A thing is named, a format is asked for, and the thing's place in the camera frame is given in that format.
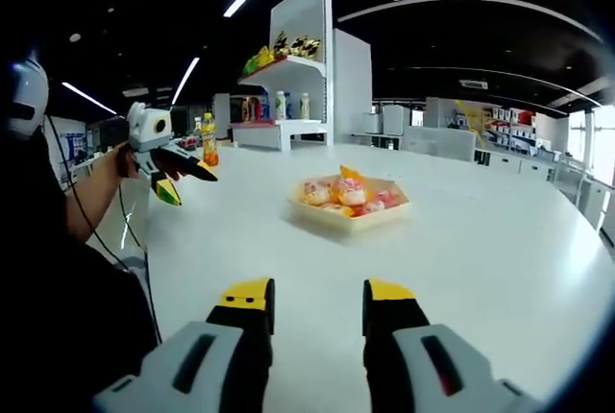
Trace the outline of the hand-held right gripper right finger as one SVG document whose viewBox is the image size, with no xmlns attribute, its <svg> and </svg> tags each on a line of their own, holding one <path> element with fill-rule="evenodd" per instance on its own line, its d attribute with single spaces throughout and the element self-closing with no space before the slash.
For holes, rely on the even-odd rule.
<svg viewBox="0 0 615 413">
<path fill-rule="evenodd" d="M 489 360 L 432 324 L 400 284 L 363 283 L 363 365 L 373 412 L 536 412 L 538 401 L 493 376 Z"/>
</svg>

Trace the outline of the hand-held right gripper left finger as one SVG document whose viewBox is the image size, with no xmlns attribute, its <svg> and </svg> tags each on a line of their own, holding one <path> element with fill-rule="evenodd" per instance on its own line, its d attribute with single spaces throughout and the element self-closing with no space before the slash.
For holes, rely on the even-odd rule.
<svg viewBox="0 0 615 413">
<path fill-rule="evenodd" d="M 95 412 L 260 412 L 273 364 L 275 281 L 228 288 L 205 321 L 146 355 L 140 373 L 93 399 Z"/>
</svg>

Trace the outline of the person's left hand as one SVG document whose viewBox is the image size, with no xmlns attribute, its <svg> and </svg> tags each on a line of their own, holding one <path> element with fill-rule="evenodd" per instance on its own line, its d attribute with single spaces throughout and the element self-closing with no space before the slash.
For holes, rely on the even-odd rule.
<svg viewBox="0 0 615 413">
<path fill-rule="evenodd" d="M 113 149 L 114 161 L 118 175 L 121 178 L 130 178 L 138 180 L 141 178 L 139 169 L 133 157 L 133 149 L 130 144 L 125 141 L 120 143 Z M 175 166 L 163 161 L 154 159 L 154 166 L 165 173 L 173 181 L 178 181 L 185 176 L 185 172 L 179 170 Z"/>
</svg>

